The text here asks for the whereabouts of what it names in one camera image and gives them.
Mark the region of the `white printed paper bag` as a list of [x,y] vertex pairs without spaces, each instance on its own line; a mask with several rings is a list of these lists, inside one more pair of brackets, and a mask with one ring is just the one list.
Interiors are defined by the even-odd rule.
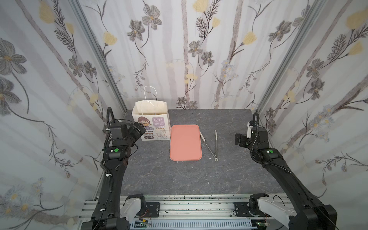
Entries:
[[158,99],[135,102],[132,110],[134,121],[140,123],[146,132],[142,141],[169,140],[171,138],[171,124],[167,103]]

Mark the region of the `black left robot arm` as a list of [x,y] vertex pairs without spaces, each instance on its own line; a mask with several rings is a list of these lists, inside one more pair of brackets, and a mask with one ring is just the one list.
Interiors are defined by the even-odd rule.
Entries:
[[120,204],[123,177],[132,156],[131,149],[146,129],[138,122],[116,120],[111,107],[107,109],[106,121],[107,136],[100,162],[104,172],[102,187],[91,219],[82,223],[82,230],[128,230],[130,221],[146,212],[142,194],[130,195]]

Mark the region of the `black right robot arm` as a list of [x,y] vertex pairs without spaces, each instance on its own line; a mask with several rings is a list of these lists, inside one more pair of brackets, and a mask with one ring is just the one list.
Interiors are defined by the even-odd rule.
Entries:
[[248,148],[251,159],[265,168],[278,182],[292,208],[276,203],[265,193],[253,194],[248,203],[249,213],[256,217],[269,215],[289,230],[336,230],[337,211],[323,204],[291,171],[281,153],[269,146],[268,132],[260,127],[257,112],[247,124],[246,134],[236,134],[235,144]]

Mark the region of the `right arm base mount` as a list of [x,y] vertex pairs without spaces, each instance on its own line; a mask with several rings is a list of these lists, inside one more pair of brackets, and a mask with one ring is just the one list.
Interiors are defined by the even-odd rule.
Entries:
[[234,213],[236,217],[258,217],[260,214],[254,205],[249,202],[234,202]]

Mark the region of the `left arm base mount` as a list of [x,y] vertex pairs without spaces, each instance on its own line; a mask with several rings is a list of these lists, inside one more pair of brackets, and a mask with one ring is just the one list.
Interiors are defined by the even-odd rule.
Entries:
[[160,203],[159,202],[148,202],[146,203],[146,210],[142,218],[158,218],[160,214]]

